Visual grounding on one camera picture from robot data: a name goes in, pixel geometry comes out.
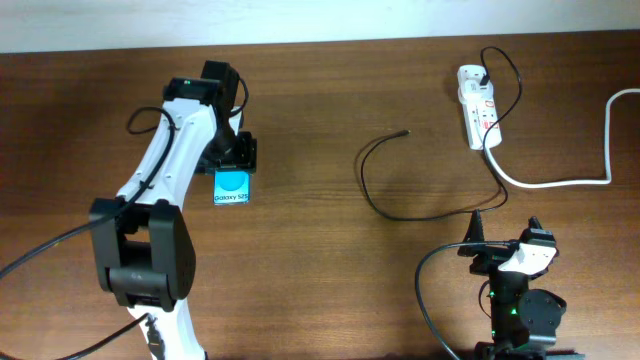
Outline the blue Galaxy S25 smartphone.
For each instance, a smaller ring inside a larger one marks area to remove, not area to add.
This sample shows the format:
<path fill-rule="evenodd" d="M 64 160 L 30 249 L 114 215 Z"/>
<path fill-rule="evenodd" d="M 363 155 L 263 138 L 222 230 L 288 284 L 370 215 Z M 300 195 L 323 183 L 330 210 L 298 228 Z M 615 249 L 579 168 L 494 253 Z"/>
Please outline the blue Galaxy S25 smartphone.
<path fill-rule="evenodd" d="M 250 175 L 245 171 L 218 171 L 214 176 L 215 205 L 245 204 L 250 201 Z"/>

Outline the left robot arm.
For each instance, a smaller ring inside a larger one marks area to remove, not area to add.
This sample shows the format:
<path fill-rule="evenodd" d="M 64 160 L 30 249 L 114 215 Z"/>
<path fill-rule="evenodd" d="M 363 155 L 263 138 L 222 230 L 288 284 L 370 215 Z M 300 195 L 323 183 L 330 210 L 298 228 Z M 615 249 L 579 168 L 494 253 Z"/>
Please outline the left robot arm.
<path fill-rule="evenodd" d="M 89 216 L 99 284 L 126 308 L 154 359 L 205 359 L 188 294 L 196 253 L 183 217 L 192 179 L 214 179 L 216 205 L 244 204 L 257 167 L 257 141 L 243 130 L 238 91 L 248 89 L 227 62 L 208 60 L 196 78 L 164 87 L 160 118 L 135 172 Z"/>

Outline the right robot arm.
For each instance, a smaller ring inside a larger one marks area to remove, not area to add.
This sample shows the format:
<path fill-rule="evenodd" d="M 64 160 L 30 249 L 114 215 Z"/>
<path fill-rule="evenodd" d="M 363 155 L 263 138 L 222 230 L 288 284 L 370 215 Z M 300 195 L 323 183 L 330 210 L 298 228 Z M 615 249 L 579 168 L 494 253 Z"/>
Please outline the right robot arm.
<path fill-rule="evenodd" d="M 551 349 L 567 303 L 550 291 L 530 287 L 558 256 L 554 235 L 543 229 L 537 218 L 528 220 L 519 238 L 492 246 L 484 238 L 481 215 L 475 210 L 457 254 L 473 259 L 469 266 L 472 274 L 488 278 L 492 340 L 476 344 L 476 359 L 586 357 L 574 350 Z"/>

